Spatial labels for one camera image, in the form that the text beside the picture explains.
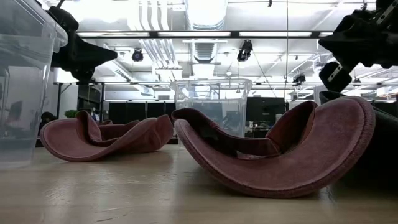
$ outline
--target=fluorescent light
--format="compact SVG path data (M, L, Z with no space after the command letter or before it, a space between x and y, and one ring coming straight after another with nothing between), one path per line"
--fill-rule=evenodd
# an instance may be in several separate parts
M138 85L169 85L169 82L137 82Z
M391 82L395 82L397 80L398 80L398 78L389 78L386 81L384 81L384 83L391 83Z
M188 32L159 32L159 37L229 37L230 32L207 32L207 31L188 31Z
M136 103L145 103L145 102L156 102L156 103L163 103L163 102L174 102L174 100L158 100L158 99L134 99L134 100L126 100L127 102L136 102Z
M311 32L240 32L240 37L310 37Z
M114 82L114 83L105 83L105 85L130 85L130 83L129 82L126 82L126 83Z
M311 95L313 95L313 93L309 93L309 94L307 94L307 95L305 95L305 96L299 96L299 98L300 98L300 99L306 99L307 97L309 97L309 96L311 96Z
M108 102L126 102L128 100L105 100L105 101L108 101Z
M78 32L81 38L98 38L98 37L149 37L148 32Z
M228 43L227 40L182 40L184 44L196 44L196 43L209 43L209 44L217 44L217 43Z
M362 90L363 88L368 88L368 87L372 87L372 86L370 86L370 85L361 85L361 86L358 86L356 88L353 88L352 90L344 91L343 93L347 95L348 93L355 92L356 90Z
M319 36L320 37L326 37L326 36L329 36L329 35L332 35L333 34L333 32L322 32Z

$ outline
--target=wooden table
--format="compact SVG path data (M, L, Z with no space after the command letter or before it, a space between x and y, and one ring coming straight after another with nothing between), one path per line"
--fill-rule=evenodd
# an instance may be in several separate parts
M398 223L394 190L342 181L311 196L246 197L214 181L178 146L69 163L36 149L33 164L0 172L0 223Z

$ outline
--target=white pipe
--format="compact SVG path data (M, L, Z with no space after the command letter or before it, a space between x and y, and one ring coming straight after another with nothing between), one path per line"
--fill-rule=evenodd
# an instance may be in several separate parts
M143 31L143 28L141 27L141 24L139 22L139 1L132 0L131 2L131 8L132 8L132 19L127 19L127 24L130 27L131 30L138 30L138 31ZM152 60L153 63L155 63L159 68L162 66L161 63L156 59L153 51L150 50L149 48L149 42L147 40L139 40L139 43L143 46L145 51L147 52L148 56Z
M158 14L157 0L151 0L150 2L151 2L151 7L152 7L152 16L151 16L150 23L152 24L152 27L154 28L154 30L160 30L159 20L158 20L158 17L157 17L157 14ZM167 46L165 44L164 39L160 39L157 42L159 42L162 45L162 47L163 47L163 49L165 51L167 60L169 60L169 66L168 67L169 68L174 67L174 62L172 61L170 52L169 52L169 50L168 50L168 48L167 48Z
M144 30L152 30L148 22L148 1L143 0L141 6L142 6L141 24ZM152 39L150 40L149 43L151 44L151 49L153 49L154 52L156 53L156 57L159 58L160 61L162 62L163 67L167 68L167 62L163 57L162 51L159 48L157 48L156 40Z
M169 31L169 23L167 22L167 12L168 12L168 7L167 7L167 0L160 0L160 11L162 13L161 17L161 25L163 30ZM166 46L169 52L171 53L170 56L172 58L172 61L174 63L174 67L178 68L178 61L177 61L177 56L175 55L174 47L173 47L173 41L171 39L166 40Z

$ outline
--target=ceiling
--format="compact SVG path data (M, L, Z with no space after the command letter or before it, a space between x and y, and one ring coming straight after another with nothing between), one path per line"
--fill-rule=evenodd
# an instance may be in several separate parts
M80 21L80 32L92 31L129 31L134 30L129 26L132 15L131 1L129 0L66 0L63 9L70 12ZM217 0L201 0L209 7ZM56 5L58 1L43 0L47 6ZM149 3L149 22L151 17L151 1ZM273 0L268 7L268 1L257 0L229 0L224 21L224 30L250 30L250 31L326 31L333 32L345 15L353 10L360 9L363 1L359 0ZM168 23L170 30L187 30L185 17L185 5L183 0L167 1ZM368 1L368 9L374 9L374 1ZM140 1L140 15L142 15L142 1ZM195 62L191 55L190 44L184 44L183 40L172 39L178 64L181 66L182 78L192 77L192 63ZM164 81L155 75L153 62L144 52L141 62L133 62L131 54L135 48L142 48L139 39L90 39L87 40L99 46L107 46L118 52L127 52L124 57L117 59L117 66L127 72L137 82ZM232 77L248 78L254 82L284 82L285 74L288 74L288 82L298 73L304 73L307 82L320 83L318 73L313 68L313 59L319 54L330 54L327 50L318 46L317 39L252 39L253 53L248 61L238 63L237 53L244 39L228 39L226 43L218 44L216 57L212 61L215 64L211 78L227 78L226 72L231 72ZM106 63L97 68L95 78L105 82L120 82L121 77L115 75ZM351 73L353 77L362 77L362 82L382 82L387 78L398 77L395 68L380 72L378 65L372 68L364 68L358 65ZM367 86L357 90L358 93L367 93L375 90L377 86ZM297 87L288 87L297 92ZM301 91L302 94L312 92L312 86Z

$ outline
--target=cable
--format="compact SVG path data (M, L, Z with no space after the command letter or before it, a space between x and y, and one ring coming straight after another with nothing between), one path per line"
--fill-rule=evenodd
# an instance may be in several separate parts
M60 9L64 1L65 1L65 0L61 0L61 1L57 4L57 8Z
M285 71L285 87L284 87L284 101L286 101L286 85L287 85L287 72L288 72L288 65L289 65L289 0L286 0L286 71Z
M239 78L239 61L237 60L236 63L238 64L238 78Z
M256 56L256 53L253 52L253 55L254 55L254 57L256 58L257 64L258 64L259 67L260 67L260 70L261 70L261 72L262 72L262 75L264 76L264 78L266 78L266 81L267 81L267 83L268 83L268 85L269 85L269 88L272 90L272 93L273 93L274 96L276 97L276 94L275 94L274 90L272 89L271 84L269 83L268 78L266 77L266 74L264 73L264 71L263 71L263 69L262 69L262 67L261 67L261 65L260 65L260 62L259 62L259 60L258 60L258 58L257 58L257 56Z

